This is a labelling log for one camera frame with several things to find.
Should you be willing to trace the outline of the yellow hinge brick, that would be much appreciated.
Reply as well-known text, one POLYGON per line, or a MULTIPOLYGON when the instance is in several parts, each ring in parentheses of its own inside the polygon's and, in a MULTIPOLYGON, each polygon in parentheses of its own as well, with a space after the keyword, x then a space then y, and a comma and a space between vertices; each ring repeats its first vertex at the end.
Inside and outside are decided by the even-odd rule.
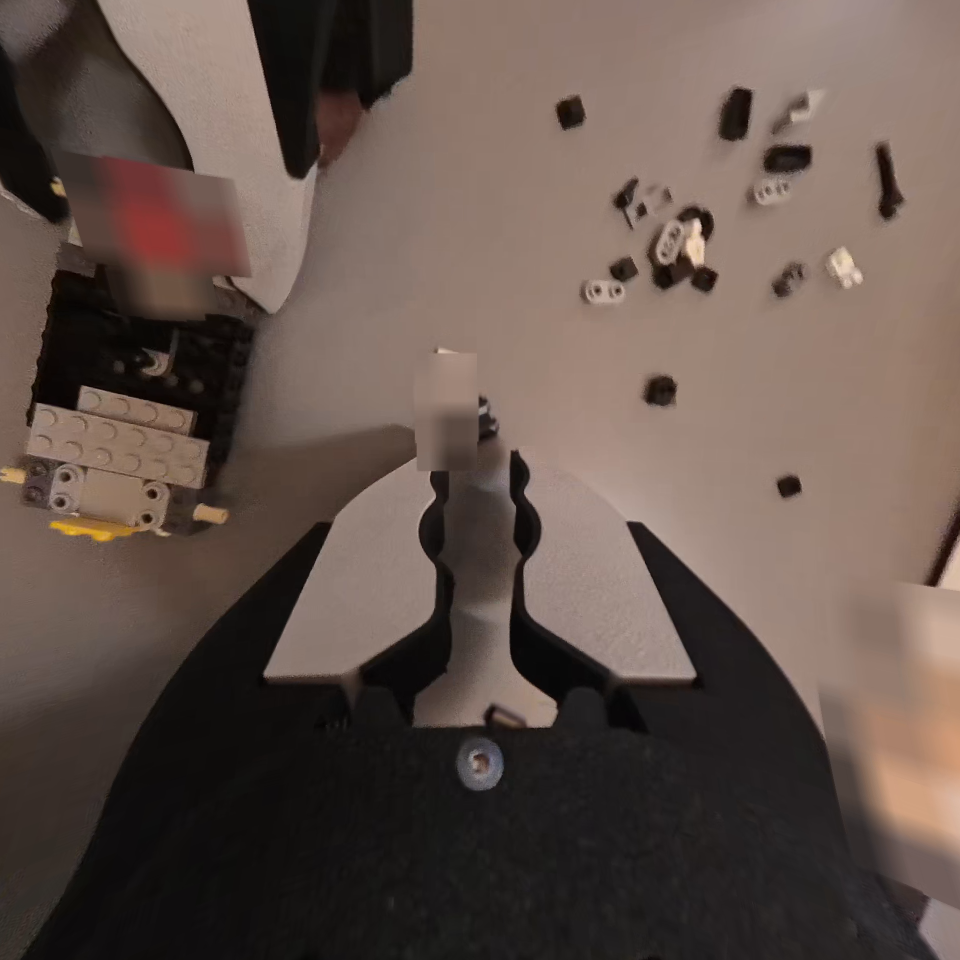
POLYGON ((82 517, 52 520, 49 528, 66 537, 88 538, 96 544, 108 544, 144 532, 138 526, 82 517))

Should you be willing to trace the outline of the grey desk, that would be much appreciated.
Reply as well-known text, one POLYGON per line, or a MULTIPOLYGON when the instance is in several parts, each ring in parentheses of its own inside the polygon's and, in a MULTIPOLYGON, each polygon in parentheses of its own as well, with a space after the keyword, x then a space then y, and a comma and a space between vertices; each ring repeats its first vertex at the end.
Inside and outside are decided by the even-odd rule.
POLYGON ((413 454, 413 372, 474 352, 501 422, 451 483, 454 655, 417 719, 540 719, 507 649, 512 447, 642 522, 819 687, 925 579, 958 499, 958 2, 417 2, 414 72, 322 179, 223 479, 225 528, 94 544, 2 486, 2 957, 64 893, 138 727, 191 648, 309 530, 413 454), (732 89, 749 132, 718 133, 732 89), (805 122, 773 132, 820 93, 805 122), (555 107, 579 95, 582 126, 555 107), (875 147, 905 198, 884 222, 875 147), (759 207, 774 144, 811 166, 759 207), (631 230, 612 204, 673 202, 631 230), (710 294, 651 279, 708 209, 710 294), (846 247, 863 275, 826 270, 846 247), (632 257, 622 302, 588 280, 632 257), (806 276, 778 298, 788 263, 806 276), (678 384, 648 406, 650 378, 678 384), (782 499, 787 474, 802 492, 782 499))

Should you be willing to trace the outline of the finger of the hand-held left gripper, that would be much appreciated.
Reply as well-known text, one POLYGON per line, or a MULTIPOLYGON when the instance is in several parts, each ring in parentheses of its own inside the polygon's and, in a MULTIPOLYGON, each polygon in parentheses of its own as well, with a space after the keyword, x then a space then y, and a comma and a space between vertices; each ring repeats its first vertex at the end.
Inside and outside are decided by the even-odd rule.
POLYGON ((1 51, 2 191, 49 223, 69 218, 64 190, 50 158, 23 114, 10 58, 1 51))
POLYGON ((279 311, 302 269, 316 188, 286 170, 245 1, 100 1, 115 42, 171 114, 198 174, 234 182, 251 277, 279 311))

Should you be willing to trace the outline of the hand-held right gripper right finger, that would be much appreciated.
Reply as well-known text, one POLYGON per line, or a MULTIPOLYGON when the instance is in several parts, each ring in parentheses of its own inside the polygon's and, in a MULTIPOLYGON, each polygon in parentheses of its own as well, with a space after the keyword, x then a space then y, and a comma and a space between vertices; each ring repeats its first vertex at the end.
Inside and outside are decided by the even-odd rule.
POLYGON ((532 448, 510 451, 510 659, 559 710, 587 690, 610 705, 695 692, 698 674, 627 519, 532 448))

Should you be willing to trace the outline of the scattered small brick pieces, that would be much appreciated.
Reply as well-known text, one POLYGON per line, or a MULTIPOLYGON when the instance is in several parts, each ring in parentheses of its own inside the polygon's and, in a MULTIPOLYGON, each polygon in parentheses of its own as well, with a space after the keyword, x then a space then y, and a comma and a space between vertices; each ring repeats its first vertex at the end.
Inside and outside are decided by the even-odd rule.
MULTIPOLYGON (((754 91, 735 87, 726 99, 718 127, 719 137, 725 142, 739 142, 747 137, 752 117, 754 91)), ((792 102, 773 127, 778 133, 806 122, 813 114, 820 93, 808 91, 792 102)), ((558 125, 564 131, 581 127, 586 121, 586 109, 579 95, 557 102, 555 111, 558 125)), ((895 218, 906 199, 899 185, 890 142, 880 141, 874 147, 880 184, 878 214, 884 222, 895 218)), ((782 204, 791 195, 798 174, 812 164, 812 147, 808 144, 777 143, 768 148, 763 157, 766 174, 750 188, 750 201, 757 207, 769 208, 782 204)), ((627 227, 634 230, 645 217, 659 208, 673 203, 669 189, 648 190, 638 197, 640 180, 634 176, 614 194, 612 205, 622 215, 627 227)), ((651 280, 660 291, 669 291, 689 282, 702 294, 714 292, 718 272, 709 266, 707 246, 715 232, 712 212, 703 206, 690 205, 666 221, 654 234, 649 247, 651 280)), ((863 282, 862 271, 846 246, 834 249, 825 260, 825 270, 842 289, 850 290, 863 282)), ((634 258, 623 256, 608 267, 609 279, 589 279, 582 283, 581 297, 591 306, 616 306, 626 295, 626 284, 639 274, 634 258)), ((790 297, 805 279, 807 268, 803 263, 788 263, 772 283, 772 292, 779 299, 790 297)), ((675 405, 678 395, 676 380, 667 374, 651 377, 643 388, 643 401, 651 407, 666 409, 675 405)), ((787 474, 775 481, 781 499, 798 497, 803 491, 802 480, 796 474, 787 474)))

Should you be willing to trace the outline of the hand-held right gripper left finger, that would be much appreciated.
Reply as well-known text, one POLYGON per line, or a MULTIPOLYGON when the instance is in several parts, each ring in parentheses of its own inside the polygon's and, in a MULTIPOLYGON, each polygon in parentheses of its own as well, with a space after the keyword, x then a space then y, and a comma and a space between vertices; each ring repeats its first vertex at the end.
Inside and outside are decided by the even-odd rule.
POLYGON ((335 516, 263 671, 355 704, 390 692, 407 722, 448 670, 455 580, 443 560, 447 471, 404 464, 335 516))

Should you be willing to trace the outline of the toy brick car chassis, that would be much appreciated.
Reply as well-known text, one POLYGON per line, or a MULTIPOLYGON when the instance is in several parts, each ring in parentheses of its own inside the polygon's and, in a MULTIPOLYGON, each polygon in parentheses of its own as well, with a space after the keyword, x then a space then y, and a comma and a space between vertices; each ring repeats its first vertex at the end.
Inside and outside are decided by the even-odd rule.
POLYGON ((26 409, 24 454, 2 468, 50 520, 83 518, 85 468, 146 481, 161 538, 226 524, 217 493, 230 457, 262 311, 225 278, 203 318, 123 313, 73 219, 57 250, 26 409))

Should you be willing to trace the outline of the person's left hand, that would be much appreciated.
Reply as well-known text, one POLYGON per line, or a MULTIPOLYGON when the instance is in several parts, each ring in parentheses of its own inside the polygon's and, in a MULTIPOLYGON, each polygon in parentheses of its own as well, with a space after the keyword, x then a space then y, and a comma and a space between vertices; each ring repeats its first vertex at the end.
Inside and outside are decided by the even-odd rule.
POLYGON ((365 115, 355 90, 319 90, 314 109, 319 169, 328 169, 340 159, 365 115))

